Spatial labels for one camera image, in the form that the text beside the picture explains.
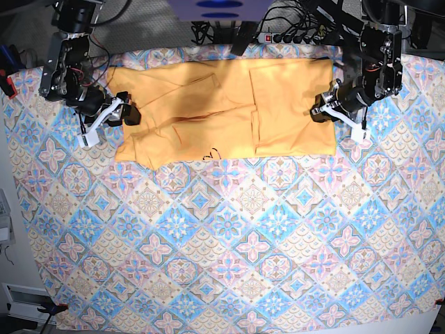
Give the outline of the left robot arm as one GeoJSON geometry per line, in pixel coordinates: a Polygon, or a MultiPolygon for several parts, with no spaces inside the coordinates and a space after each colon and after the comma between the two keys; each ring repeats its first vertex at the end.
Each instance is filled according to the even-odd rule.
{"type": "Polygon", "coordinates": [[[367,109],[375,102],[397,95],[402,87],[401,6],[391,1],[361,1],[365,20],[342,9],[342,2],[322,1],[332,18],[335,34],[343,42],[343,61],[351,68],[345,81],[335,79],[328,91],[316,96],[310,116],[314,122],[366,124],[367,109]]]}

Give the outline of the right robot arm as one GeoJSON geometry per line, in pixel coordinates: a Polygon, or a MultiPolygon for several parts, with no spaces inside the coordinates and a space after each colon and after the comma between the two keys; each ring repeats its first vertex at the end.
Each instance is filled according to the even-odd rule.
{"type": "Polygon", "coordinates": [[[110,127],[138,125],[141,114],[131,102],[127,91],[111,95],[100,86],[111,63],[111,55],[102,65],[94,66],[90,45],[99,46],[92,39],[94,28],[111,23],[129,7],[127,1],[121,11],[104,22],[94,17],[96,7],[103,1],[55,1],[51,25],[58,30],[50,41],[49,52],[42,70],[39,94],[49,102],[62,101],[74,109],[81,126],[95,121],[110,127]]]}

